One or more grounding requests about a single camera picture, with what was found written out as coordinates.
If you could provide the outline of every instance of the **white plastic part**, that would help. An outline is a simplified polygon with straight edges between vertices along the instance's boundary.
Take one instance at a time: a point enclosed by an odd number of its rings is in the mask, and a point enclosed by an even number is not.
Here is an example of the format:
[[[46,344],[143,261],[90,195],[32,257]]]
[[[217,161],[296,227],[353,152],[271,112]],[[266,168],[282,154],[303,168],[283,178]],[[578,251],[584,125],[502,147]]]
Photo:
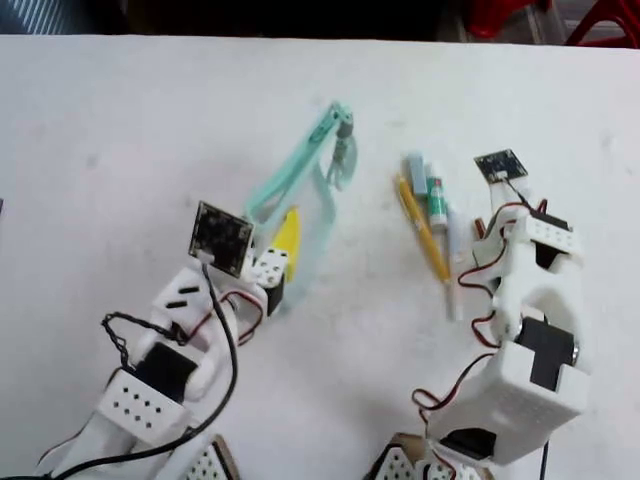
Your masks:
[[[53,477],[55,478],[63,471],[88,460],[123,455],[148,448],[149,445],[141,441],[136,442],[131,433],[102,414],[94,413],[80,435],[71,443],[71,448],[65,458],[53,470]],[[135,462],[104,465],[79,472],[72,478],[73,480],[152,479],[161,465],[164,464],[166,458],[167,454],[163,454],[136,460]],[[36,474],[40,475],[49,472],[51,470],[47,470],[47,472],[43,472],[40,468],[36,470]]]
[[[187,467],[186,474],[180,477],[183,480],[228,480],[222,468],[222,462],[212,445],[201,452],[191,465]]]
[[[400,447],[391,447],[380,465],[375,480],[413,480],[415,470]]]
[[[493,456],[474,460],[438,444],[438,452],[473,466],[507,465],[540,448],[551,433],[587,409],[589,376],[560,367],[555,391],[530,381],[534,352],[504,341],[482,372],[465,380],[453,402],[429,417],[429,437],[482,428],[496,434]]]
[[[124,371],[113,378],[96,410],[152,446],[177,438],[189,417],[182,405]]]
[[[548,270],[536,264],[536,244],[550,245],[559,254]],[[523,306],[540,310],[555,327],[570,332],[577,344],[576,367],[591,371],[590,322],[582,295],[583,253],[576,232],[570,232],[526,215],[509,235],[504,255],[503,281],[496,290],[492,329],[498,338],[514,340]]]
[[[187,334],[198,327],[197,335],[191,345],[203,352],[197,360],[198,367],[191,373],[185,387],[185,399],[197,401],[207,392],[214,382],[219,366],[229,361],[229,346],[220,319],[212,312],[213,304],[209,287],[202,275],[202,264],[193,260],[189,267],[183,268],[160,292],[152,304],[151,322],[163,328],[172,323],[179,325]],[[209,268],[214,293],[218,299],[229,290],[241,290],[252,295],[266,311],[267,295],[256,284],[246,283],[224,272]],[[230,302],[221,303],[227,324],[234,341],[238,341],[238,322]],[[173,342],[167,342],[155,331],[146,332],[131,354],[131,361],[137,364],[143,359],[156,342],[166,343],[176,348]]]
[[[482,480],[475,468],[463,465],[459,462],[449,462],[456,469],[456,480]],[[428,480],[449,480],[453,477],[453,472],[449,467],[439,460],[435,460],[429,465],[426,477],[417,477],[420,480],[427,478]]]
[[[253,274],[258,285],[263,288],[274,288],[280,284],[284,275],[289,255],[284,250],[270,247],[260,255],[253,266]]]

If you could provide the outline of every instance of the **red chair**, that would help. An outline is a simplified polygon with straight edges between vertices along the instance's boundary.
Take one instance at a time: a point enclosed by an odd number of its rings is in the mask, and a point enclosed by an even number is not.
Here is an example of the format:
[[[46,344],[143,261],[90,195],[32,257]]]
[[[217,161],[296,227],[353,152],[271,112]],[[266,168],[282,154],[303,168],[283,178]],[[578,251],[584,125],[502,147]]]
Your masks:
[[[582,42],[589,30],[604,20],[617,23],[624,37]],[[640,0],[598,0],[573,31],[566,45],[640,48]]]
[[[544,11],[551,7],[551,0],[468,0],[465,27],[476,37],[493,38],[513,12],[532,3],[538,3]]]

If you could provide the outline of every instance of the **green label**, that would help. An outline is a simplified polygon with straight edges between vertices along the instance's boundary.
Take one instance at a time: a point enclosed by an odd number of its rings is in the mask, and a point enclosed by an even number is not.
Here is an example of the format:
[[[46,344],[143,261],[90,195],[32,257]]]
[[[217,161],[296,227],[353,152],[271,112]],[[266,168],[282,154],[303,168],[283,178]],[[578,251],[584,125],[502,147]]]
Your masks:
[[[438,177],[427,177],[427,189],[429,190],[427,197],[429,215],[446,215],[447,202],[444,198],[442,179]]]

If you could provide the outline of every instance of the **glue stick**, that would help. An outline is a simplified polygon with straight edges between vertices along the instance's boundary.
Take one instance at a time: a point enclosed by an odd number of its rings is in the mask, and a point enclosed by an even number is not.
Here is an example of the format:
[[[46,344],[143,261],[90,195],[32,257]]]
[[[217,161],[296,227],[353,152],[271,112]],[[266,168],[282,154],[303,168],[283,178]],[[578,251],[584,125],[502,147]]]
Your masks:
[[[444,186],[442,178],[436,172],[433,163],[425,165],[427,176],[427,213],[429,224],[433,231],[443,231],[447,228],[447,202],[444,198]]]

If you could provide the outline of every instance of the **yellow object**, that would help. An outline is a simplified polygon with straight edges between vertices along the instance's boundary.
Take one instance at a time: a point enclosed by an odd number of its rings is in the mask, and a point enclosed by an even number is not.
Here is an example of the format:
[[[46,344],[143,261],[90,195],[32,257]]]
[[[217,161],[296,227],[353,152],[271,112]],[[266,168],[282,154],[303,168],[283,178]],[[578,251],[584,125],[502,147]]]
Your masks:
[[[298,216],[298,208],[293,207],[284,217],[284,223],[278,230],[273,243],[273,248],[284,250],[289,254],[289,263],[285,270],[285,281],[287,283],[293,280],[296,273],[296,265],[298,263],[298,253],[300,252],[300,219]]]
[[[451,279],[449,267],[444,261],[444,258],[438,249],[438,245],[431,235],[431,230],[429,229],[429,225],[427,225],[427,220],[424,218],[424,213],[422,213],[420,205],[418,205],[418,202],[416,202],[416,199],[411,193],[409,183],[400,174],[396,176],[396,188],[398,189],[398,195],[400,197],[400,202],[404,207],[404,211],[418,232],[418,238],[420,239],[422,248],[431,258],[431,262],[436,269],[438,277],[440,277],[442,282],[449,283]]]

